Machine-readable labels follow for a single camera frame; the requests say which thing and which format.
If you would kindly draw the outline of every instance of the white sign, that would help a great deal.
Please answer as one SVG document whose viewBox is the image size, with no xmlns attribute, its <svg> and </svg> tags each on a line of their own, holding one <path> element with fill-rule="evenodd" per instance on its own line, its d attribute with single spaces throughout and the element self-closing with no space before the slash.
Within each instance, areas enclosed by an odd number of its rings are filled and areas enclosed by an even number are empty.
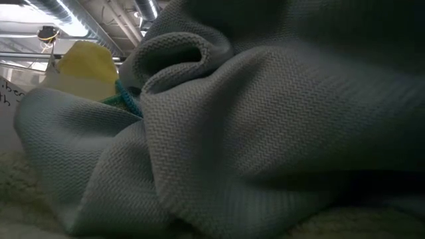
<svg viewBox="0 0 425 239">
<path fill-rule="evenodd" d="M 21 141 L 13 128 L 17 106 L 25 92 L 0 76 L 0 151 L 22 151 Z"/>
</svg>

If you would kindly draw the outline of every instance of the gray knit fabric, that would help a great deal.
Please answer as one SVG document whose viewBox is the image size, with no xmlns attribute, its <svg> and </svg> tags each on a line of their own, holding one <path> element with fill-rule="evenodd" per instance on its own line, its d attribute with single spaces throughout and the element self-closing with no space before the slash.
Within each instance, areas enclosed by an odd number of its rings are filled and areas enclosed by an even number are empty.
<svg viewBox="0 0 425 239">
<path fill-rule="evenodd" d="M 424 9 L 176 0 L 120 69 L 143 119 L 37 89 L 15 127 L 71 234 L 273 237 L 362 171 L 425 170 Z"/>
<path fill-rule="evenodd" d="M 71 238 L 64 235 L 45 202 L 46 196 L 25 156 L 0 153 L 0 238 Z M 174 238 L 211 239 L 194 230 Z M 425 224 L 391 208 L 330 208 L 303 220 L 278 238 L 422 239 Z"/>
</svg>

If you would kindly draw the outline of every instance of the ceiling pipe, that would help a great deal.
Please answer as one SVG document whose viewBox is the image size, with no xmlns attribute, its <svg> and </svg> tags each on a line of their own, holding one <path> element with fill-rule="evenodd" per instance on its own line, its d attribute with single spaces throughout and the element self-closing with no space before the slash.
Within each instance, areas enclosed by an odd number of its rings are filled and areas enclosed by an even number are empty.
<svg viewBox="0 0 425 239">
<path fill-rule="evenodd" d="M 48 16 L 66 34 L 72 37 L 97 39 L 112 55 L 123 56 L 123 50 L 77 0 L 23 0 Z"/>
<path fill-rule="evenodd" d="M 54 54 L 55 59 L 59 60 L 64 55 Z M 26 53 L 26 52 L 0 52 L 0 60 L 13 60 L 13 61 L 33 61 L 39 59 L 39 62 L 48 62 L 51 58 L 50 54 L 43 53 Z M 121 65 L 126 57 L 112 57 L 115 65 Z"/>
<path fill-rule="evenodd" d="M 161 11 L 156 0 L 134 0 L 134 3 L 144 21 L 154 21 Z"/>
<path fill-rule="evenodd" d="M 127 17 L 127 14 L 124 13 L 124 10 L 121 8 L 121 6 L 118 5 L 116 0 L 110 0 L 110 3 L 117 11 L 117 14 L 121 15 L 121 18 L 127 23 L 127 26 L 130 29 L 130 31 L 134 34 L 134 36 L 140 42 L 142 39 L 140 31 L 136 29 L 136 27 L 134 26 L 134 23 Z"/>
<path fill-rule="evenodd" d="M 112 9 L 111 5 L 109 5 L 107 0 L 102 0 L 103 5 L 105 8 L 111 12 L 112 17 L 114 18 L 115 22 L 120 26 L 121 30 L 127 35 L 128 39 L 133 43 L 134 46 L 138 46 L 139 42 L 137 39 L 134 38 L 134 36 L 128 31 L 124 23 L 121 21 L 121 19 L 118 17 L 118 15 L 115 13 L 115 11 Z"/>
<path fill-rule="evenodd" d="M 37 35 L 33 33 L 10 33 L 10 32 L 1 32 L 0 38 L 33 38 Z"/>
</svg>

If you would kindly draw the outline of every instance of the metal beam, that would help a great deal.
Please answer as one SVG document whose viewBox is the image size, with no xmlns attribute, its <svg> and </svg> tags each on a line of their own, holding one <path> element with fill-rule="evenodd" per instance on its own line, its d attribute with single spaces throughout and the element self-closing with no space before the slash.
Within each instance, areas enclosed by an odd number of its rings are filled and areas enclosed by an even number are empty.
<svg viewBox="0 0 425 239">
<path fill-rule="evenodd" d="M 107 0 L 101 0 L 103 6 L 105 9 L 107 9 L 112 17 L 114 18 L 115 22 L 120 26 L 121 30 L 126 34 L 128 39 L 133 43 L 134 46 L 138 46 L 139 42 L 137 39 L 132 35 L 131 32 L 127 30 L 127 28 L 124 26 L 124 23 L 121 21 L 120 17 L 116 14 L 116 12 L 112 9 L 111 5 L 109 5 Z"/>
<path fill-rule="evenodd" d="M 54 54 L 56 59 L 61 59 L 62 54 Z M 24 52 L 0 52 L 1 60 L 12 60 L 12 61 L 34 61 L 38 59 L 38 62 L 48 62 L 50 54 L 41 53 L 24 53 Z M 115 65 L 121 65 L 126 60 L 125 57 L 112 57 Z"/>
<path fill-rule="evenodd" d="M 15 52 L 21 52 L 22 50 L 35 52 L 34 50 L 22 45 L 21 43 L 14 41 L 13 39 L 0 39 L 0 44 L 2 44 L 3 46 L 5 46 L 6 48 L 10 50 L 14 50 Z M 20 64 L 26 67 L 31 65 L 31 63 L 28 63 L 28 62 L 21 62 Z"/>
<path fill-rule="evenodd" d="M 7 38 L 7 39 L 13 39 L 13 38 L 31 38 L 31 37 L 37 37 L 37 35 L 34 35 L 33 33 L 14 33 L 14 32 L 1 32 L 0 38 Z M 62 37 L 59 35 L 58 39 L 60 40 L 86 40 L 91 42 L 98 42 L 98 39 L 95 38 L 89 38 L 89 37 Z"/>
<path fill-rule="evenodd" d="M 137 41 L 140 42 L 142 39 L 140 30 L 134 27 L 133 22 L 127 17 L 127 14 L 124 13 L 124 10 L 121 8 L 121 6 L 117 3 L 116 0 L 110 0 L 110 3 L 112 4 L 113 7 L 115 7 L 117 14 L 121 15 L 121 18 L 127 23 L 128 28 L 137 38 Z"/>
</svg>

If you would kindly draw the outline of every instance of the ceiling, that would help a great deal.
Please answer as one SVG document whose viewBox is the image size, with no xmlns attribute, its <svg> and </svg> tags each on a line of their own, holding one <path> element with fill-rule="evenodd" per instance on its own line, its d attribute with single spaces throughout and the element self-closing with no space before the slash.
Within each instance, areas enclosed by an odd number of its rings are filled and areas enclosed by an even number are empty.
<svg viewBox="0 0 425 239">
<path fill-rule="evenodd" d="M 73 0 L 78 1 L 85 10 L 93 17 L 93 19 L 101 26 L 102 29 L 109 35 L 112 41 L 122 50 L 124 56 L 128 55 L 133 49 L 134 44 L 129 40 L 128 36 L 123 32 L 122 28 L 114 20 L 111 11 L 105 7 L 104 0 Z M 120 7 L 132 25 L 139 29 L 140 19 L 135 3 L 133 0 L 117 0 Z M 158 1 L 159 6 L 163 9 L 168 1 Z M 115 5 L 109 4 L 117 13 L 118 17 L 123 20 L 117 11 Z M 34 11 L 30 6 L 19 5 L 2 5 L 0 7 L 0 34 L 1 33 L 19 33 L 25 35 L 36 35 L 42 26 L 55 26 L 48 16 Z M 64 54 L 76 42 L 76 39 L 69 39 L 65 33 L 60 34 L 60 38 L 54 46 L 55 54 Z M 45 48 L 37 37 L 29 38 L 9 38 L 0 37 L 0 52 L 31 52 L 41 53 Z M 50 53 L 50 48 L 45 49 L 44 53 Z M 28 67 L 30 62 L 19 62 L 24 67 Z M 33 64 L 31 68 L 39 70 L 45 69 L 45 63 Z"/>
</svg>

